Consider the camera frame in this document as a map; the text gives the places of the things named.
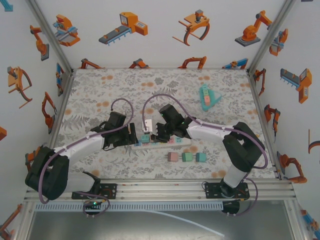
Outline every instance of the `white cable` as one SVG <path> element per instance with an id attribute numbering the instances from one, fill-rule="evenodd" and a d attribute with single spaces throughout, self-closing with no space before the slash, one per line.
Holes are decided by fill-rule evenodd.
<path id="1" fill-rule="evenodd" d="M 206 226 L 203 226 L 203 225 L 201 225 L 201 224 L 199 224 L 199 223 L 196 223 L 196 222 L 194 222 L 194 221 L 190 221 L 190 220 L 188 220 L 188 219 L 185 219 L 185 218 L 182 218 L 182 217 L 178 217 L 178 216 L 175 216 L 175 215 L 171 215 L 171 214 L 168 214 L 168 213 L 165 213 L 165 212 L 161 212 L 161 211 L 151 211 L 151 210 L 141 210 L 141 211 L 139 211 L 139 212 L 146 212 L 146 213 L 152 213 L 152 214 L 160 214 L 160 215 L 164 215 L 164 216 L 167 216 L 167 217 L 170 217 L 170 218 L 178 219 L 178 220 L 184 221 L 184 222 L 186 222 L 186 223 L 196 225 L 196 226 L 198 226 L 198 227 L 200 227 L 200 228 L 202 228 L 202 229 L 204 229 L 204 230 L 207 230 L 207 231 L 209 231 L 209 232 L 211 232 L 211 233 L 217 234 L 217 235 L 219 235 L 219 236 L 221 236 L 221 237 L 223 237 L 223 238 L 225 237 L 224 234 L 222 234 L 222 233 L 220 233 L 220 232 L 218 232 L 218 231 L 212 230 L 211 228 L 208 228 L 208 227 L 206 227 Z"/>

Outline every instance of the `white power strip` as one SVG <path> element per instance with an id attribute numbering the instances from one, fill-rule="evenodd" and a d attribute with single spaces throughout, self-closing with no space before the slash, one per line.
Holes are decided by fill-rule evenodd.
<path id="1" fill-rule="evenodd" d="M 141 143 L 141 137 L 139 138 L 139 143 L 131 147 L 132 150 L 143 150 L 143 149 L 161 149 L 161 148 L 171 148 L 171 147 L 182 147 L 191 146 L 191 139 L 181 138 L 177 136 L 171 136 L 167 143 L 163 142 L 148 142 Z"/>

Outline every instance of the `gray floral pattern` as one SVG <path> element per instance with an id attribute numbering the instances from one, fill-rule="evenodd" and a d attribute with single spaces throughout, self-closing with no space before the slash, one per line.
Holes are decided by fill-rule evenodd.
<path id="1" fill-rule="evenodd" d="M 199 88 L 205 83 L 209 89 L 222 94 L 222 99 L 207 112 L 201 108 Z M 110 105 L 117 98 L 128 99 L 134 108 L 133 122 L 137 135 L 141 129 L 142 108 L 147 98 L 165 93 L 177 98 L 189 113 L 210 123 L 235 125 L 241 121 L 250 126 L 259 139 L 265 143 L 256 106 L 251 94 L 247 74 L 244 70 L 199 70 L 199 69 L 79 69 L 73 81 L 57 146 L 67 145 L 83 137 L 91 128 L 109 118 Z M 155 122 L 164 120 L 158 110 L 165 104 L 173 104 L 167 97 L 152 99 L 146 107 L 146 119 Z M 114 110 L 131 114 L 125 102 L 114 104 Z M 168 152 L 179 153 L 179 162 L 168 162 Z M 182 162 L 183 152 L 192 152 L 192 162 Z M 196 153 L 205 153 L 206 162 L 195 161 Z M 81 159 L 71 172 L 88 171 L 100 178 L 123 179 L 206 179 L 222 178 L 231 165 L 222 145 L 203 140 L 192 140 L 191 146 L 132 150 L 122 146 L 112 151 L 99 151 Z M 261 157 L 256 166 L 263 166 Z M 272 164 L 264 170 L 254 169 L 253 178 L 274 178 Z"/>

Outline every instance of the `white wall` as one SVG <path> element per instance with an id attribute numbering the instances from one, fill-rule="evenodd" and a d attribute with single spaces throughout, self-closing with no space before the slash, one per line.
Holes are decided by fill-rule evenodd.
<path id="1" fill-rule="evenodd" d="M 25 1 L 10 0 L 13 12 L 5 12 L 0 7 L 1 47 L 0 47 L 0 127 L 7 130 L 7 136 L 0 141 L 0 224 L 17 208 L 24 199 L 27 186 L 25 178 L 25 154 L 31 153 L 39 145 L 49 142 L 48 127 L 42 114 L 45 91 L 49 93 L 58 111 L 63 95 L 58 97 L 56 85 L 56 64 L 58 58 L 50 48 L 49 59 L 40 60 L 36 48 L 36 38 L 30 33 L 30 25 L 39 27 Z M 46 37 L 39 34 L 42 41 Z M 21 67 L 29 75 L 32 87 L 25 91 L 31 102 L 19 109 L 25 101 L 14 91 L 8 93 L 7 67 Z M 22 83 L 27 86 L 23 77 Z M 47 113 L 54 114 L 49 104 Z"/>
<path id="2" fill-rule="evenodd" d="M 243 30 L 253 25 L 256 14 L 265 10 L 274 20 L 283 0 L 37 0 L 47 21 L 53 24 L 57 14 L 69 18 L 78 28 L 80 41 L 73 46 L 61 46 L 73 68 L 81 65 L 81 59 L 107 68 L 128 68 L 133 61 L 142 58 L 150 67 L 177 68 L 185 59 L 207 56 L 205 68 L 221 68 L 232 61 L 255 56 L 267 34 L 267 26 L 261 25 L 257 34 L 262 40 L 243 47 L 235 42 Z M 178 23 L 198 9 L 210 19 L 210 30 L 202 41 L 189 36 L 190 46 L 175 40 L 183 39 L 186 27 Z M 148 25 L 148 35 L 138 33 L 121 37 L 110 46 L 99 38 L 121 25 L 119 14 L 132 12 L 139 21 Z"/>
<path id="3" fill-rule="evenodd" d="M 281 154 L 296 158 L 302 165 L 307 183 L 294 184 L 301 206 L 316 221 L 320 222 L 320 147 L 314 147 L 308 154 L 308 129 L 311 142 L 320 140 L 320 2 L 297 1 L 280 30 L 288 28 L 288 38 L 278 57 L 267 52 L 259 64 L 258 70 L 266 69 L 265 91 L 260 99 L 262 105 L 270 104 L 277 108 L 279 117 L 278 133 L 275 143 Z M 280 69 L 300 75 L 305 68 L 312 74 L 309 97 L 303 103 L 298 102 L 298 92 L 287 82 L 280 80 Z M 260 91 L 261 81 L 257 83 Z M 298 172 L 290 166 L 286 170 L 288 178 L 296 177 Z"/>

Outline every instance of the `black mounting plate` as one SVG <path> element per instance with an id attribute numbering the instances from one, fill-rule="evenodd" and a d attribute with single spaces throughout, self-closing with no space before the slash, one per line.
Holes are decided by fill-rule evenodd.
<path id="1" fill-rule="evenodd" d="M 100 184 L 101 196 L 106 197 L 107 199 L 116 199 L 117 195 L 117 184 L 116 183 L 101 183 Z M 90 196 L 81 195 L 79 193 L 73 192 L 71 195 L 71 199 L 75 200 L 89 200 L 92 199 Z"/>
<path id="2" fill-rule="evenodd" d="M 205 196 L 207 199 L 228 199 L 225 197 L 220 190 L 219 182 L 205 182 L 204 183 Z M 240 182 L 236 188 L 236 192 L 231 199 L 244 199 L 250 198 L 248 184 Z"/>

